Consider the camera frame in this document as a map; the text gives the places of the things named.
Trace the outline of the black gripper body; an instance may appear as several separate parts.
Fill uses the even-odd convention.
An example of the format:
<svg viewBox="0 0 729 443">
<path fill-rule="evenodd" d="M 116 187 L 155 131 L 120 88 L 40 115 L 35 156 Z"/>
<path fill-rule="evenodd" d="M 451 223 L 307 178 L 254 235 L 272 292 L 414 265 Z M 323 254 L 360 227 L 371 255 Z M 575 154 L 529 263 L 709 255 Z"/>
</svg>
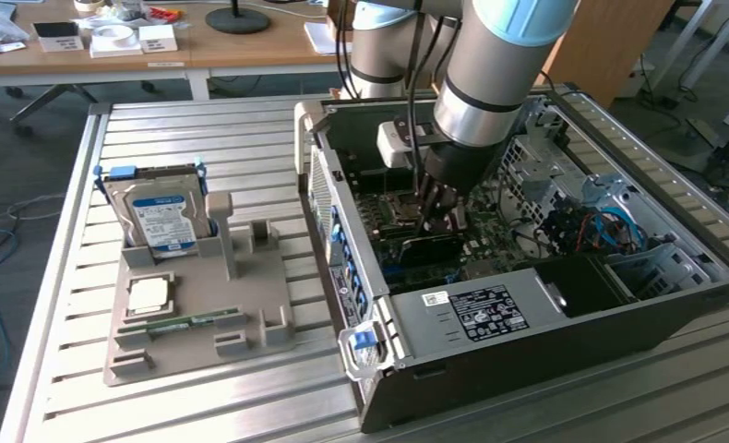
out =
<svg viewBox="0 0 729 443">
<path fill-rule="evenodd" d="M 470 192 L 495 154 L 497 145 L 475 148 L 450 142 L 435 144 L 427 151 L 423 170 L 442 185 L 458 192 Z"/>
</svg>

